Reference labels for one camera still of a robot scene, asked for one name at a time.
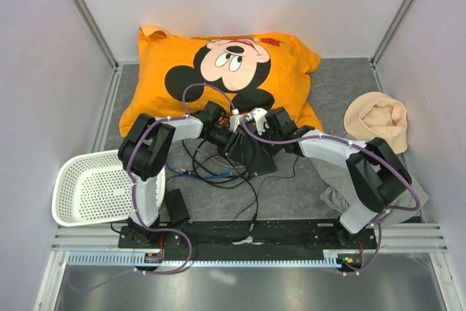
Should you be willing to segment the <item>black network switch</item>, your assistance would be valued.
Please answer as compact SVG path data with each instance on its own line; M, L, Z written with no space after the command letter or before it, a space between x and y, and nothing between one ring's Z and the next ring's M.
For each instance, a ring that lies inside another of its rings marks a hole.
M249 136L241 134L230 150L229 156L235 162L244 165L248 173L259 176L275 173L277 166L260 143Z

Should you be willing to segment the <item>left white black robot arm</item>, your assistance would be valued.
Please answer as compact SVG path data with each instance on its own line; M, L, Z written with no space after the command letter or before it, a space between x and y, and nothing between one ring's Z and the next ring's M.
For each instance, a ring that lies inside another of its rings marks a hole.
M159 229L152 226L159 219L156 203L157 176L164 170L172 143L201 138L228 149L240 134L219 123L224 109L208 102L194 114L179 117L152 117L139 114L118 150L118 158L132 185L133 211L130 218L139 225L135 240L144 248L159 242Z

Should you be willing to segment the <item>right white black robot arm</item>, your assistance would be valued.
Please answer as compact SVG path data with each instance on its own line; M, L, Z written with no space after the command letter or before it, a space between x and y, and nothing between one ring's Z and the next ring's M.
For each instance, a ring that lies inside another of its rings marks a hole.
M340 223L333 230L335 243L352 247L360 231L392 203L409 191L412 179L389 144L381 139L351 141L326 134L313 127L297 127L288 112L280 107L256 118L258 134L272 146L310 159L322 160L347 171L356 199L343 210Z

